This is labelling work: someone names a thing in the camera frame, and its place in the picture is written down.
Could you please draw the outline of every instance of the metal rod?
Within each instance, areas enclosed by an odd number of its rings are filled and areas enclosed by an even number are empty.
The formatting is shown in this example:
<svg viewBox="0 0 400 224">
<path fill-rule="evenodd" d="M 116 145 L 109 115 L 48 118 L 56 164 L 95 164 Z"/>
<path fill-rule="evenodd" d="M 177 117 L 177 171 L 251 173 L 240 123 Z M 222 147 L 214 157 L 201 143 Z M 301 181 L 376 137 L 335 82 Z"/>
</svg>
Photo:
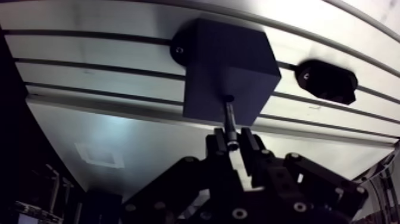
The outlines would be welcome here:
<svg viewBox="0 0 400 224">
<path fill-rule="evenodd" d="M 232 102 L 234 100 L 233 96 L 226 96 L 224 102 L 224 113 L 225 113 L 225 135 L 227 138 L 228 149 L 234 151 L 239 148 L 238 135 L 235 128 L 235 113 L 233 112 Z"/>
</svg>

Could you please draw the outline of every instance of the bolt head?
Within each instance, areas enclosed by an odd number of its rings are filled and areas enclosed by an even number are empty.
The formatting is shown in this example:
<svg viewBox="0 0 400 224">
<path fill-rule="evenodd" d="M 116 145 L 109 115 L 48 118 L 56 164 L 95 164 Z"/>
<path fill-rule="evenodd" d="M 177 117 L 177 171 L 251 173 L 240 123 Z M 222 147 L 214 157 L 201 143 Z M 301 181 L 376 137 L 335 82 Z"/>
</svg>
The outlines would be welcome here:
<svg viewBox="0 0 400 224">
<path fill-rule="evenodd" d="M 303 202 L 296 202 L 293 205 L 293 208 L 295 209 L 295 211 L 297 212 L 305 212 L 307 211 L 307 205 L 304 204 Z"/>
<path fill-rule="evenodd" d="M 235 219 L 246 219 L 247 211 L 242 208 L 236 208 L 232 211 L 232 216 Z"/>
<path fill-rule="evenodd" d="M 183 48 L 181 48 L 181 47 L 177 47 L 176 49 L 175 49 L 175 52 L 177 52 L 178 54 L 182 54 L 183 53 Z"/>
</svg>

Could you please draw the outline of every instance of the screw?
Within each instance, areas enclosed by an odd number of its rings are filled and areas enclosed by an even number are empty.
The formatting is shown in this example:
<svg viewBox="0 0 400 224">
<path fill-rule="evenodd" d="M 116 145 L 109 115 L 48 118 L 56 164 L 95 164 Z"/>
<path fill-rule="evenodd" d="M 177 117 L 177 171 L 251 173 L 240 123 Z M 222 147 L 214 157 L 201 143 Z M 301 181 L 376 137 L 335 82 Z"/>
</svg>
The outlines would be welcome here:
<svg viewBox="0 0 400 224">
<path fill-rule="evenodd" d="M 176 51 L 178 54 L 182 54 L 182 53 L 183 53 L 183 48 L 177 47 L 177 48 L 175 49 L 175 51 Z"/>
<path fill-rule="evenodd" d="M 125 210 L 126 211 L 135 211 L 136 210 L 136 206 L 134 204 L 127 204 L 125 206 Z"/>
<path fill-rule="evenodd" d="M 161 210 L 165 208 L 165 203 L 163 203 L 162 201 L 156 202 L 154 204 L 154 209 L 156 210 Z"/>
<path fill-rule="evenodd" d="M 362 187 L 360 187 L 360 186 L 358 186 L 358 187 L 357 187 L 357 191 L 358 191 L 360 194 L 363 194 L 363 193 L 365 192 L 365 189 L 362 188 Z"/>
<path fill-rule="evenodd" d="M 185 161 L 187 161 L 188 163 L 191 163 L 195 160 L 193 159 L 193 157 L 185 157 Z"/>
<path fill-rule="evenodd" d="M 292 154 L 290 154 L 293 158 L 299 158 L 300 157 L 300 155 L 299 154 L 297 154 L 297 153 L 292 153 Z"/>
<path fill-rule="evenodd" d="M 202 213 L 200 213 L 200 218 L 203 220 L 210 220 L 211 217 L 212 217 L 212 215 L 208 211 L 203 211 Z"/>
<path fill-rule="evenodd" d="M 247 217 L 247 211 L 242 208 L 236 208 L 232 211 L 232 216 L 235 219 L 246 219 Z"/>
<path fill-rule="evenodd" d="M 296 202 L 293 205 L 293 208 L 295 209 L 295 211 L 297 212 L 305 212 L 307 211 L 307 206 L 303 203 L 303 202 Z"/>
</svg>

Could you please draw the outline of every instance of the cable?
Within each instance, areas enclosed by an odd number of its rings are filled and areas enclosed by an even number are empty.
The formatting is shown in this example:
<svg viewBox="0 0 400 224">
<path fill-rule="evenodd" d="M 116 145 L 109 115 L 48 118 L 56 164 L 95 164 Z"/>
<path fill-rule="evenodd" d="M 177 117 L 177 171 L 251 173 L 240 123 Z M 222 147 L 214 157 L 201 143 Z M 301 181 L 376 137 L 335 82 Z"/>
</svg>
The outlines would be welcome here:
<svg viewBox="0 0 400 224">
<path fill-rule="evenodd" d="M 379 204 L 379 208 L 380 208 L 380 212 L 381 212 L 380 217 L 382 218 L 382 224 L 386 224 L 385 212 L 383 211 L 383 206 L 382 206 L 382 202 L 380 201 L 378 190 L 376 189 L 375 184 L 372 182 L 372 180 L 370 179 L 369 181 L 371 183 L 372 188 L 374 189 L 375 196 L 378 200 L 378 204 Z"/>
</svg>

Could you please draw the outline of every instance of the white panel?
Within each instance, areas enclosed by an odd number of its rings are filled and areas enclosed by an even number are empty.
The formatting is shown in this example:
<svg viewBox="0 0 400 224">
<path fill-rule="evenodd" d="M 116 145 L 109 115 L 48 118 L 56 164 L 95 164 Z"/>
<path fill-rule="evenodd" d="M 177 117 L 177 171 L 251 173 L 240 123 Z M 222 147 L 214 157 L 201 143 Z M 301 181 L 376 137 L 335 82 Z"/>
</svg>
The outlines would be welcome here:
<svg viewBox="0 0 400 224">
<path fill-rule="evenodd" d="M 368 14 L 388 28 L 400 34 L 400 4 L 396 0 L 344 0 L 349 5 Z"/>
<path fill-rule="evenodd" d="M 96 89 L 100 91 L 140 95 L 143 97 L 162 98 L 180 102 L 183 101 L 185 84 L 182 81 L 177 80 L 167 80 L 92 69 L 45 66 L 27 63 L 17 63 L 17 68 L 25 82 Z M 276 88 L 277 92 L 323 101 L 301 89 L 298 86 L 292 71 L 285 69 L 281 69 L 280 71 L 282 79 Z M 397 113 L 397 111 L 400 111 L 400 105 L 398 104 L 382 100 L 361 91 L 356 91 L 356 98 L 357 100 L 351 104 L 351 108 L 393 119 L 400 119 L 400 114 Z"/>
<path fill-rule="evenodd" d="M 144 122 L 28 103 L 40 127 L 64 164 L 84 188 L 101 188 L 127 198 L 156 178 L 179 158 L 205 156 L 208 129 Z M 391 152 L 387 148 L 329 141 L 261 135 L 277 156 L 305 155 L 340 175 L 353 178 Z M 89 164 L 75 143 L 101 146 L 123 158 L 124 168 Z"/>
<path fill-rule="evenodd" d="M 184 83 L 176 80 L 24 63 L 19 63 L 18 69 L 28 82 L 183 101 Z M 398 124 L 279 97 L 271 97 L 261 113 L 394 136 L 400 133 Z"/>
<path fill-rule="evenodd" d="M 272 127 L 272 128 L 274 128 L 274 127 L 284 128 L 284 129 L 289 129 L 289 130 L 298 130 L 298 131 L 319 133 L 319 134 L 325 134 L 325 135 L 343 136 L 343 137 L 348 137 L 348 138 L 365 139 L 365 140 L 371 140 L 371 141 L 390 142 L 393 144 L 395 142 L 397 142 L 397 139 L 395 139 L 395 138 L 367 135 L 367 134 L 363 134 L 363 133 L 356 133 L 356 132 L 350 132 L 350 131 L 345 131 L 345 130 L 336 130 L 336 129 L 330 129 L 330 128 L 326 128 L 326 127 L 318 127 L 318 126 L 313 126 L 313 125 L 303 125 L 303 124 L 299 124 L 299 123 L 284 122 L 284 121 L 280 121 L 280 120 L 265 119 L 265 118 L 260 118 L 260 117 L 255 120 L 254 125 L 261 126 L 261 127 L 268 126 L 268 127 Z"/>
<path fill-rule="evenodd" d="M 0 5 L 3 29 L 89 30 L 171 39 L 196 10 L 117 1 L 27 1 Z"/>
<path fill-rule="evenodd" d="M 278 97 L 271 97 L 261 110 L 261 114 L 351 127 L 394 136 L 398 136 L 400 133 L 400 125 L 391 122 Z"/>
<path fill-rule="evenodd" d="M 333 64 L 348 64 L 348 69 L 356 73 L 360 85 L 400 98 L 398 88 L 400 79 L 397 77 L 385 73 L 374 66 L 369 66 L 360 60 L 345 56 L 339 51 L 335 53 L 334 50 L 316 43 L 311 45 L 311 50 L 308 52 L 305 50 L 307 49 L 307 43 L 302 43 L 305 39 L 297 36 L 288 36 L 280 31 L 276 31 L 274 34 L 274 39 L 280 39 L 280 42 L 271 42 L 277 60 L 298 64 L 304 58 L 309 57 L 312 52 L 312 58 L 320 58 Z M 185 73 L 184 68 L 172 60 L 167 46 L 92 38 L 49 36 L 6 36 L 6 40 L 13 57 L 17 58 L 74 61 L 175 74 Z M 299 47 L 290 48 L 284 46 L 284 42 L 298 42 Z"/>
<path fill-rule="evenodd" d="M 71 92 L 71 91 L 62 91 L 62 90 L 55 90 L 55 89 L 48 89 L 48 88 L 40 88 L 35 86 L 27 86 L 28 91 L 30 94 L 38 94 L 50 97 L 74 97 L 79 99 L 86 99 L 96 102 L 107 102 L 112 104 L 120 104 L 120 105 L 132 105 L 135 107 L 145 107 L 151 108 L 153 110 L 160 110 L 166 112 L 172 112 L 177 114 L 182 114 L 183 107 L 175 106 L 175 105 L 168 105 L 168 104 L 159 104 L 153 102 L 145 102 L 145 101 L 137 101 L 131 99 L 122 99 L 116 97 L 105 97 L 99 95 L 92 95 L 92 94 L 83 94 L 78 92 Z M 381 136 L 374 136 L 374 135 L 366 135 L 362 133 L 355 133 L 343 130 L 336 130 L 330 129 L 326 127 L 317 127 L 311 125 L 303 125 L 299 123 L 292 123 L 292 122 L 283 122 L 280 120 L 272 120 L 272 119 L 263 119 L 257 118 L 254 125 L 258 127 L 269 127 L 269 129 L 274 127 L 278 129 L 289 129 L 289 130 L 299 130 L 304 132 L 312 132 L 312 133 L 320 133 L 326 135 L 336 135 L 336 136 L 344 136 L 349 138 L 356 138 L 356 139 L 365 139 L 369 141 L 378 141 L 378 142 L 389 142 L 395 143 L 397 139 L 393 138 L 386 138 Z"/>
<path fill-rule="evenodd" d="M 182 114 L 183 107 L 169 104 L 160 104 L 155 102 L 139 101 L 134 99 L 123 99 L 117 97 L 106 97 L 94 94 L 84 94 L 80 92 L 73 91 L 63 91 L 57 89 L 48 89 L 36 86 L 26 86 L 28 92 L 33 95 L 43 95 L 49 97 L 61 97 L 61 98 L 79 98 L 79 99 L 89 99 L 95 102 L 105 102 L 117 105 L 127 105 L 134 107 L 143 107 L 152 110 L 165 111 L 171 113 Z"/>
<path fill-rule="evenodd" d="M 385 99 L 375 97 L 374 95 L 367 94 L 365 92 L 361 92 L 358 90 L 355 91 L 356 101 L 349 106 L 338 104 L 331 101 L 325 101 L 316 98 L 311 93 L 300 88 L 299 85 L 297 84 L 295 74 L 293 71 L 280 69 L 280 74 L 282 75 L 282 78 L 275 89 L 276 92 L 283 92 L 286 94 L 291 94 L 308 99 L 314 99 L 321 102 L 329 102 L 331 104 L 336 104 L 343 107 L 350 107 L 356 110 L 377 114 L 395 120 L 400 120 L 400 114 L 398 113 L 398 111 L 400 111 L 400 105 L 394 102 L 387 101 Z"/>
<path fill-rule="evenodd" d="M 128 41 L 50 36 L 7 36 L 14 58 L 93 63 L 184 74 L 169 47 Z"/>
<path fill-rule="evenodd" d="M 96 89 L 183 102 L 185 83 L 178 80 L 26 63 L 17 63 L 17 68 L 25 82 Z"/>
<path fill-rule="evenodd" d="M 378 67 L 338 50 L 280 30 L 265 28 L 265 32 L 270 40 L 276 60 L 299 64 L 307 58 L 319 59 L 354 72 L 360 86 L 400 98 L 400 88 L 398 88 L 400 86 L 400 78 Z M 387 49 L 389 46 L 391 45 L 382 47 L 380 52 L 385 52 L 382 49 Z"/>
<path fill-rule="evenodd" d="M 218 0 L 212 4 L 249 11 L 316 32 L 400 70 L 398 43 L 323 1 Z M 118 1 L 29 1 L 0 5 L 0 22 L 5 29 L 94 30 L 167 39 L 181 24 L 199 15 L 198 11 L 184 8 Z M 306 58 L 321 58 L 355 71 L 360 85 L 400 98 L 397 77 L 307 39 L 271 28 L 265 30 L 278 60 L 297 64 Z"/>
</svg>

